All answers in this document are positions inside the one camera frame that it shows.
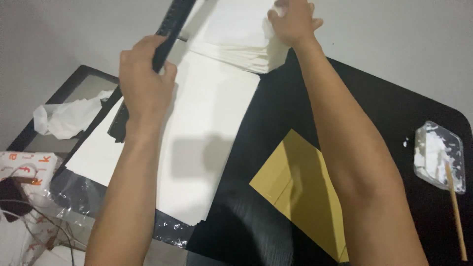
ruler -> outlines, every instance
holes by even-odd
[[[167,40],[156,49],[153,57],[153,70],[156,73],[159,73],[163,68],[195,2],[196,0],[173,0],[167,10],[166,16],[156,32],[156,35],[167,36]],[[115,138],[116,143],[125,142],[126,122],[129,118],[128,109],[123,103],[108,130],[108,134]]]

chopstick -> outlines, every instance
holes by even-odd
[[[460,220],[460,210],[458,209],[458,202],[456,201],[455,186],[453,184],[452,170],[450,169],[450,164],[447,161],[445,161],[445,172],[447,173],[448,187],[450,189],[450,196],[452,198],[453,213],[455,215],[455,223],[456,223],[456,232],[458,234],[458,242],[460,243],[460,252],[462,254],[462,261],[468,261],[468,258],[466,256],[465,240],[463,239],[462,222]]]

table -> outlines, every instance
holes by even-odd
[[[383,136],[403,177],[416,229],[431,264],[457,265],[461,262],[449,192],[439,190],[414,175],[414,132],[425,121],[431,120],[463,140],[467,192],[458,197],[458,203],[466,247],[469,257],[473,257],[473,221],[466,219],[473,217],[473,165],[468,164],[473,161],[473,136],[465,116],[338,61],[330,60],[330,63]],[[65,162],[120,96],[114,93]],[[336,264],[248,184],[291,128],[320,149],[307,90],[293,50],[284,66],[261,76],[207,220],[195,228],[182,225],[182,230],[179,230],[176,237],[188,239],[187,250],[232,265]],[[409,141],[404,147],[406,137]],[[57,193],[66,188],[67,181],[61,176],[67,174],[62,166],[52,183]],[[92,183],[83,178],[82,184],[67,190],[81,197]],[[106,188],[96,183],[93,186],[97,195],[103,198]],[[100,202],[99,198],[89,207],[97,210]],[[158,216],[170,218],[162,213]],[[157,226],[155,234],[156,230],[167,229]],[[177,239],[162,240],[172,243]]]

yellow paper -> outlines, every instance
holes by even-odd
[[[337,262],[347,262],[342,208],[322,153],[291,130],[250,185]]]

glue container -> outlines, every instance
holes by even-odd
[[[432,185],[448,190],[445,162],[450,163],[455,191],[464,194],[462,140],[438,124],[427,121],[415,134],[414,172]]]

